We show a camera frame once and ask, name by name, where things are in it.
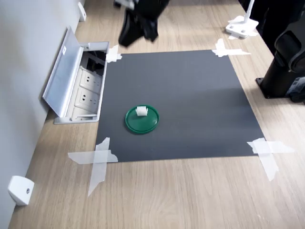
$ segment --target white tape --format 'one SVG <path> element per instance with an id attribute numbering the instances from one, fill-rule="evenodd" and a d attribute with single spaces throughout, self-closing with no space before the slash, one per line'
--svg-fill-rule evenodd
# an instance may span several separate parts
<path id="1" fill-rule="evenodd" d="M 122 59 L 122 55 L 118 54 L 118 50 L 119 50 L 118 44 L 109 49 L 108 53 L 106 54 L 106 61 L 108 63 L 116 62 L 117 60 Z"/>
<path id="2" fill-rule="evenodd" d="M 291 147 L 285 146 L 280 141 L 267 142 L 264 138 L 259 138 L 247 143 L 252 147 L 253 153 L 258 154 L 269 181 L 273 180 L 276 172 L 279 171 L 273 154 L 293 153 L 295 151 Z"/>
<path id="3" fill-rule="evenodd" d="M 251 55 L 249 52 L 244 52 L 241 49 L 226 49 L 224 46 L 224 40 L 222 38 L 218 39 L 215 44 L 216 49 L 212 50 L 218 57 L 223 57 L 227 55 Z"/>
<path id="4" fill-rule="evenodd" d="M 88 197 L 105 180 L 107 163 L 118 162 L 116 155 L 109 150 L 110 138 L 95 146 L 95 151 L 68 153 L 68 157 L 80 165 L 93 164 Z"/>

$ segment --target wall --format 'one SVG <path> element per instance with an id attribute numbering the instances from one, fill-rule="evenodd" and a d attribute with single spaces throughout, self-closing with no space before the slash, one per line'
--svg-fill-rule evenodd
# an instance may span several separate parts
<path id="1" fill-rule="evenodd" d="M 0 0 L 0 228 L 15 202 L 11 176 L 25 176 L 48 108 L 41 95 L 67 26 L 76 30 L 77 0 Z"/>

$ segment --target wooden desk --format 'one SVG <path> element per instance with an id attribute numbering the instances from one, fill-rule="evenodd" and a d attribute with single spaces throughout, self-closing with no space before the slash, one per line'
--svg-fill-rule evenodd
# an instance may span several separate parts
<path id="1" fill-rule="evenodd" d="M 117 44 L 123 9 L 113 9 L 112 0 L 87 0 L 85 8 L 79 41 Z M 275 155 L 280 171 L 273 181 L 255 156 L 116 163 L 87 198 L 92 167 L 67 153 L 93 150 L 98 125 L 53 125 L 51 113 L 27 173 L 35 182 L 30 204 L 15 209 L 10 228 L 304 228 L 305 106 L 263 98 L 254 79 L 272 61 L 268 48 L 260 36 L 232 41 L 223 33 L 228 20 L 243 14 L 236 0 L 172 0 L 154 44 L 141 40 L 119 51 L 213 49 L 224 38 L 226 47 L 250 52 L 230 59 L 263 133 L 297 150 Z"/>

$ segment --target green lid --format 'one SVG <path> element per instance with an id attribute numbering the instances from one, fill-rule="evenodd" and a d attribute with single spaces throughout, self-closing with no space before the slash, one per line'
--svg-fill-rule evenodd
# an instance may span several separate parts
<path id="1" fill-rule="evenodd" d="M 137 106 L 130 109 L 125 116 L 125 123 L 127 127 L 137 134 L 146 134 L 151 132 L 159 122 L 159 114 L 156 109 L 149 105 L 138 105 L 146 106 L 148 109 L 147 116 L 138 116 L 135 109 Z"/>

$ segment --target power socket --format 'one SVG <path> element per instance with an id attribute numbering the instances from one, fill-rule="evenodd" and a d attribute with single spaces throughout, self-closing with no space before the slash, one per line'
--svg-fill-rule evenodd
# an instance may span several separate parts
<path id="1" fill-rule="evenodd" d="M 102 87 L 102 78 L 98 74 L 92 73 L 87 69 L 80 68 L 80 71 L 82 71 L 80 86 L 97 94 L 100 94 Z"/>
<path id="2" fill-rule="evenodd" d="M 97 114 L 99 95 L 79 87 L 76 95 L 75 106 Z"/>

